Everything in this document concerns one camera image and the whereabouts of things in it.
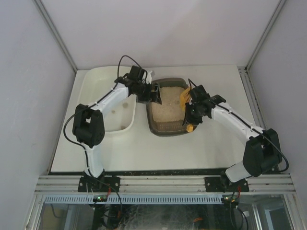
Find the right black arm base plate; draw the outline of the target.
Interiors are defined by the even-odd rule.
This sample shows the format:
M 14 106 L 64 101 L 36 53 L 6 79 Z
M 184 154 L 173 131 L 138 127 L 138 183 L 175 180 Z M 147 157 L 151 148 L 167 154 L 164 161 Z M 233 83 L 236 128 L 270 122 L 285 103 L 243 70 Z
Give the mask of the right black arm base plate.
M 206 192 L 233 192 L 240 188 L 241 192 L 249 192 L 249 186 L 246 179 L 237 182 L 230 182 L 227 177 L 205 177 Z

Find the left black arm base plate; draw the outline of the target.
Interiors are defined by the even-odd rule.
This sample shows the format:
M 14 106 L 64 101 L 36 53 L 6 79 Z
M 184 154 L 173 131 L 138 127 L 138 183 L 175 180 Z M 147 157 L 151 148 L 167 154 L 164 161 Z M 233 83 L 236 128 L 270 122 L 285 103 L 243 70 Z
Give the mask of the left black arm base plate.
M 120 186 L 120 178 L 117 176 L 100 175 L 98 178 L 82 173 L 79 179 L 78 192 L 118 192 Z

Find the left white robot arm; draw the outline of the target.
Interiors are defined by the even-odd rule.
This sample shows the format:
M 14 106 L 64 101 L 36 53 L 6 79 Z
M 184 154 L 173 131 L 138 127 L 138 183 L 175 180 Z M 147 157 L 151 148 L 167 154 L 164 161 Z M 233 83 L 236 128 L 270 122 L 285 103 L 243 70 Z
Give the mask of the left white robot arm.
M 106 133 L 104 118 L 113 107 L 131 95 L 142 104 L 162 104 L 160 84 L 152 82 L 151 73 L 128 55 L 120 58 L 114 83 L 111 90 L 92 105 L 77 105 L 63 127 L 65 139 L 83 148 L 84 172 L 93 178 L 99 178 L 105 171 L 100 159 L 101 143 Z

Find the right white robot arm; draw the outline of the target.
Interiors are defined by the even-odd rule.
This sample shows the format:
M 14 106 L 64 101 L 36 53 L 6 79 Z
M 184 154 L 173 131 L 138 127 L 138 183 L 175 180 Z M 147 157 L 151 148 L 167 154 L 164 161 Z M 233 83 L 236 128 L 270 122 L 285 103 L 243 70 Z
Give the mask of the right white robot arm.
M 281 151 L 277 132 L 254 125 L 239 115 L 220 95 L 210 96 L 202 85 L 188 80 L 189 87 L 180 96 L 180 106 L 185 112 L 183 125 L 187 132 L 202 123 L 203 117 L 217 121 L 244 145 L 243 159 L 220 174 L 223 190 L 250 177 L 258 177 L 281 162 L 285 162 L 285 172 L 289 161 Z

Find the brown litter box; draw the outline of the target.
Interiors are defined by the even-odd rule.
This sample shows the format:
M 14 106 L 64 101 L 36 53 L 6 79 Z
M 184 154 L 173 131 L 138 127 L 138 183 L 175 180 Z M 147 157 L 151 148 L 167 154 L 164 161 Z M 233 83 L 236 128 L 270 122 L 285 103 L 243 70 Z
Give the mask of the brown litter box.
M 159 137 L 172 137 L 187 134 L 183 124 L 185 112 L 180 106 L 180 95 L 188 88 L 183 78 L 154 80 L 160 86 L 162 104 L 146 105 L 148 125 L 151 133 Z

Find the aluminium frame post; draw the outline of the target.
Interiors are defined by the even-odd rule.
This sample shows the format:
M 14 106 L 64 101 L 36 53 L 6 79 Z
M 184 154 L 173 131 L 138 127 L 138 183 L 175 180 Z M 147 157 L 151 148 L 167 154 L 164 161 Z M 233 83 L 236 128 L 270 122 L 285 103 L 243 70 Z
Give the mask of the aluminium frame post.
M 261 36 L 260 36 L 260 39 L 258 40 L 246 66 L 245 66 L 245 70 L 246 71 L 249 71 L 258 55 L 258 53 L 260 52 L 261 48 L 263 47 L 266 39 L 268 38 L 271 30 L 273 29 L 276 21 L 278 20 L 281 12 L 283 11 L 285 5 L 287 4 L 287 0 L 279 0 L 267 25 L 265 26 L 265 29 L 264 31 L 262 32 Z
M 44 3 L 42 0 L 33 0 L 33 4 L 37 8 L 39 14 L 41 15 L 44 23 L 46 24 L 48 30 L 50 31 L 51 35 L 55 39 L 56 43 L 58 44 L 60 50 L 62 51 L 64 57 L 66 58 L 67 62 L 69 63 L 71 69 L 76 74 L 78 71 L 77 65 L 75 64 L 64 40 L 62 39 L 56 25 L 54 24 L 49 12 L 47 11 Z

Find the aluminium front rail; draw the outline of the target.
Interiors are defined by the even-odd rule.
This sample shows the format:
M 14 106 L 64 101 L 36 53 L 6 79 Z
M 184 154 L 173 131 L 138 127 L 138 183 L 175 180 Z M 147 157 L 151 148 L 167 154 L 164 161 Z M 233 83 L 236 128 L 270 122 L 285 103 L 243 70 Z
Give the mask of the aluminium front rail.
M 83 185 L 81 176 L 40 176 L 35 194 L 74 195 Z M 113 187 L 121 195 L 132 194 L 209 194 L 213 188 L 213 176 L 205 175 L 166 175 L 166 176 L 119 176 Z M 295 186 L 288 174 L 262 175 L 248 178 L 240 183 L 242 194 L 294 194 Z

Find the white plastic tub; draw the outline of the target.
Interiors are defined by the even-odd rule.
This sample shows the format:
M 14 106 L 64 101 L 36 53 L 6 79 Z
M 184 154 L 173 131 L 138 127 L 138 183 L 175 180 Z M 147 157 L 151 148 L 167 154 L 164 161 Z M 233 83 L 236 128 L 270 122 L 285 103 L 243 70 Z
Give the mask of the white plastic tub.
M 119 133 L 127 131 L 132 127 L 135 108 L 136 95 L 128 96 L 128 91 L 124 85 L 116 85 L 117 76 L 123 76 L 130 72 L 130 67 L 99 67 L 88 71 L 84 77 L 79 93 L 78 103 L 83 105 L 93 105 L 93 110 L 102 110 L 103 121 L 106 133 Z

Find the yellow litter scoop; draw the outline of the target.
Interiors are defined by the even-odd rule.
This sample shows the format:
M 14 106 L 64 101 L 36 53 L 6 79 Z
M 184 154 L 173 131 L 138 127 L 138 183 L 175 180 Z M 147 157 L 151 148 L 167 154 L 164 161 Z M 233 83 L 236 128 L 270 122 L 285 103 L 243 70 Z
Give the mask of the yellow litter scoop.
M 191 87 L 186 88 L 181 94 L 180 94 L 180 107 L 183 112 L 186 112 L 186 103 L 190 102 L 190 92 Z M 194 131 L 194 125 L 190 123 L 186 123 L 186 115 L 184 117 L 183 125 L 186 125 L 186 131 L 188 133 L 191 133 Z

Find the left aluminium frame post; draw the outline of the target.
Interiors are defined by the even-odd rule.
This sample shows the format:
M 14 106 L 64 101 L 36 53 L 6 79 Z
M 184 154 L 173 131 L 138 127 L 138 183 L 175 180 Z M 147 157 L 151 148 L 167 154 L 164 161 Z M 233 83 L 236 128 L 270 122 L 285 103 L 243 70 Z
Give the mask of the left aluminium frame post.
M 33 4 L 37 8 L 39 14 L 41 15 L 44 23 L 46 24 L 48 30 L 50 31 L 51 35 L 55 39 L 56 43 L 58 44 L 60 50 L 62 51 L 64 57 L 66 58 L 67 62 L 69 63 L 71 69 L 76 74 L 78 71 L 77 65 L 75 64 L 64 40 L 62 39 L 56 25 L 54 24 L 49 12 L 47 11 L 44 3 L 42 0 L 33 0 Z

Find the right aluminium frame post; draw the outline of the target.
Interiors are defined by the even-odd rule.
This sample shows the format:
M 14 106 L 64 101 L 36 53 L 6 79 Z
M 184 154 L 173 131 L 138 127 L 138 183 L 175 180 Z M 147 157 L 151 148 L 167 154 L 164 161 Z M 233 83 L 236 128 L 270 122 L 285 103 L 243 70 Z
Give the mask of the right aluminium frame post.
M 262 32 L 261 36 L 260 36 L 260 39 L 258 40 L 246 66 L 245 66 L 245 70 L 246 71 L 249 71 L 258 55 L 258 53 L 260 52 L 261 48 L 263 47 L 266 39 L 268 38 L 271 30 L 273 29 L 276 21 L 278 20 L 281 12 L 283 11 L 285 5 L 287 4 L 287 0 L 279 0 L 267 25 L 265 26 L 265 29 L 264 31 Z

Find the right aluminium side rail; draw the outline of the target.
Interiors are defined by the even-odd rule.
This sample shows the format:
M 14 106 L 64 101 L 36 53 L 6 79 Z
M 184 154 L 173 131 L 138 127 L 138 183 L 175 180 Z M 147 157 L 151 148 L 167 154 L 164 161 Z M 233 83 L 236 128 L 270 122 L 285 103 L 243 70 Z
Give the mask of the right aluminium side rail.
M 245 67 L 237 67 L 256 125 L 268 129 L 254 84 Z

